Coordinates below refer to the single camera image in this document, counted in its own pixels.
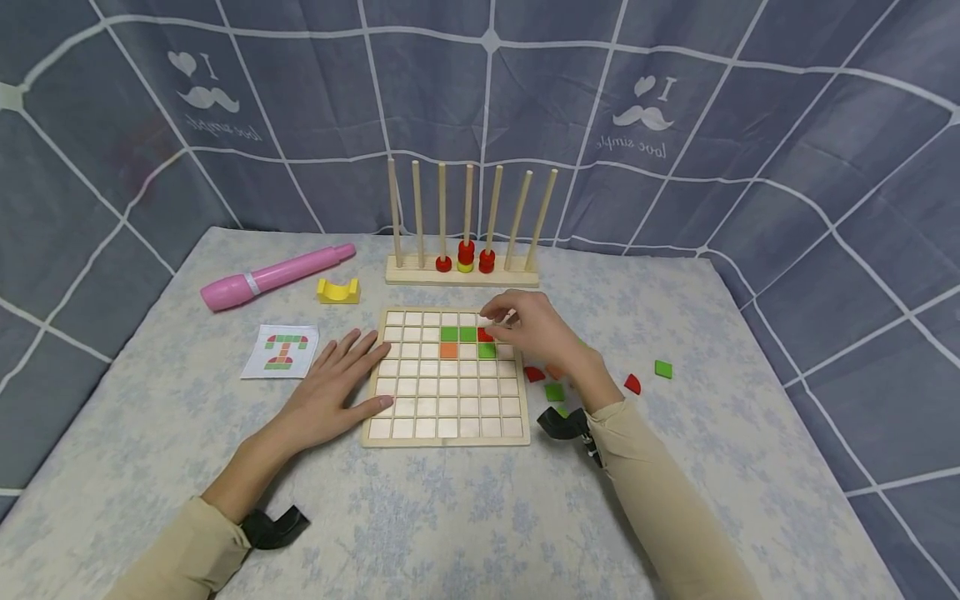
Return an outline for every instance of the beige sleeve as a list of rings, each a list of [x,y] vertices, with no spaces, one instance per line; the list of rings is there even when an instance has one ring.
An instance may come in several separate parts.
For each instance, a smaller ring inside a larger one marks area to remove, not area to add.
[[[619,402],[588,418],[620,504],[668,597],[760,598],[719,521],[636,408]]]
[[[193,498],[105,600],[206,600],[237,572],[249,550],[240,527]]]

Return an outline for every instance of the pink flashlight toy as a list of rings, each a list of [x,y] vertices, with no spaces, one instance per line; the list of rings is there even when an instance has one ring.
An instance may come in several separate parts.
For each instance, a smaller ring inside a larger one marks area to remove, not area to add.
[[[329,269],[347,260],[357,250],[353,244],[330,246],[253,271],[231,275],[206,285],[200,295],[213,312],[232,308],[281,285]]]

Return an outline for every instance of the yellow wooden block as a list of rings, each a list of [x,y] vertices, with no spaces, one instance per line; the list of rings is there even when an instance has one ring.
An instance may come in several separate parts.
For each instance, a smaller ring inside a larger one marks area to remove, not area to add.
[[[321,279],[317,283],[317,299],[320,304],[357,304],[360,302],[360,279],[354,277],[347,285]]]

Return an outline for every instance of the black wrist clip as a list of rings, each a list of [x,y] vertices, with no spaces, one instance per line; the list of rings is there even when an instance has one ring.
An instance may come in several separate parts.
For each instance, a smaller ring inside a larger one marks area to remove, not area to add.
[[[291,506],[276,521],[263,511],[253,509],[240,523],[240,529],[247,535],[247,541],[259,550],[276,550],[289,546],[309,526],[310,519],[303,516],[296,506]]]
[[[603,460],[600,458],[600,450],[590,435],[590,428],[587,426],[587,413],[584,409],[578,408],[570,413],[570,416],[564,418],[557,409],[552,406],[537,417],[537,423],[546,435],[554,440],[573,440],[577,436],[581,438],[584,446],[587,447],[587,456],[593,459],[598,467],[603,468]]]

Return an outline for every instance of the white band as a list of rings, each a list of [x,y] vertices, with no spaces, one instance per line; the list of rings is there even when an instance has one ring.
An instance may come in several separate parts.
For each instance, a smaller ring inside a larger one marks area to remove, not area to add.
[[[247,279],[247,285],[250,286],[250,291],[253,292],[253,295],[259,296],[260,286],[256,284],[256,279],[253,278],[253,274],[244,273],[243,276]]]

